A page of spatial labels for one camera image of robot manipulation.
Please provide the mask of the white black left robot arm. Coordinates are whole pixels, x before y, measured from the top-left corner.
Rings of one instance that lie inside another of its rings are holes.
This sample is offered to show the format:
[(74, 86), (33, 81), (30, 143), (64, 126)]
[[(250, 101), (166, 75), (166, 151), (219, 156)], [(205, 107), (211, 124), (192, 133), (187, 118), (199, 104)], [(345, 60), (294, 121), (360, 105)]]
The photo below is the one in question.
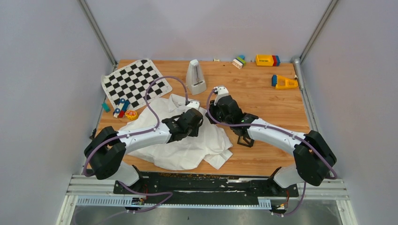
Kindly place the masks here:
[(92, 170), (88, 173), (84, 169), (84, 174), (87, 177), (95, 176), (98, 180), (117, 180), (125, 184), (131, 193), (140, 193), (144, 181), (134, 166), (123, 162), (123, 157), (145, 147), (196, 137), (202, 123), (203, 115), (191, 108), (181, 115), (163, 119), (157, 127), (116, 131), (108, 126), (93, 137), (84, 150), (85, 165), (90, 165)]

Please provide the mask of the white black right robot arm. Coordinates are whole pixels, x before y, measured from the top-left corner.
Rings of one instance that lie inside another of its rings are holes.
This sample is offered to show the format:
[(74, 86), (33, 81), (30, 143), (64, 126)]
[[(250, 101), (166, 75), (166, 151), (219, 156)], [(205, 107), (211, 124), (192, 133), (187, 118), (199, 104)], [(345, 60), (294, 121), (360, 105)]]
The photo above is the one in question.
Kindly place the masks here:
[(278, 167), (267, 179), (269, 192), (281, 195), (298, 183), (319, 186), (324, 179), (336, 179), (335, 154), (323, 136), (315, 131), (295, 132), (272, 125), (260, 117), (244, 113), (229, 94), (207, 98), (206, 116), (212, 124), (229, 127), (238, 136), (238, 144), (252, 147), (255, 141), (273, 145), (294, 158), (290, 166)]

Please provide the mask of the black square frame box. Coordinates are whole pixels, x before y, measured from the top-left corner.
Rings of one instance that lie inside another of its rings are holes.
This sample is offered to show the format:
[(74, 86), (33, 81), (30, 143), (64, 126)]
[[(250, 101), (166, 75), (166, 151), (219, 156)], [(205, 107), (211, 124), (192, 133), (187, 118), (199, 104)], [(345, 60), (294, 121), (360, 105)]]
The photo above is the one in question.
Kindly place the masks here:
[(247, 130), (240, 129), (237, 132), (237, 135), (238, 135), (238, 140), (237, 140), (238, 145), (242, 145), (249, 148), (251, 148), (254, 145), (254, 140), (249, 137)]

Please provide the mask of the white button-up shirt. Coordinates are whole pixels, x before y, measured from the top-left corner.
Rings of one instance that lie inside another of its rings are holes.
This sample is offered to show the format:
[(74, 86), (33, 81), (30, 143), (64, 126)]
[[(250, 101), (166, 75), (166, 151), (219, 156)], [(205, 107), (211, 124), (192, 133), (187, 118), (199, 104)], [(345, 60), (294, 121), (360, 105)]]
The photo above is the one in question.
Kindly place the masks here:
[[(180, 115), (188, 108), (184, 106), (185, 97), (171, 94), (168, 99), (156, 98), (150, 107), (160, 119)], [(199, 108), (205, 115), (206, 110)], [(148, 109), (144, 109), (138, 119), (128, 122), (120, 130), (134, 130), (155, 125), (155, 116)], [(181, 141), (169, 144), (157, 144), (141, 148), (129, 155), (153, 163), (157, 167), (167, 170), (191, 170), (198, 167), (202, 160), (208, 162), (215, 169), (220, 169), (233, 155), (230, 148), (233, 144), (224, 129), (211, 124), (204, 116), (203, 124), (199, 128), (197, 137), (186, 137)]]

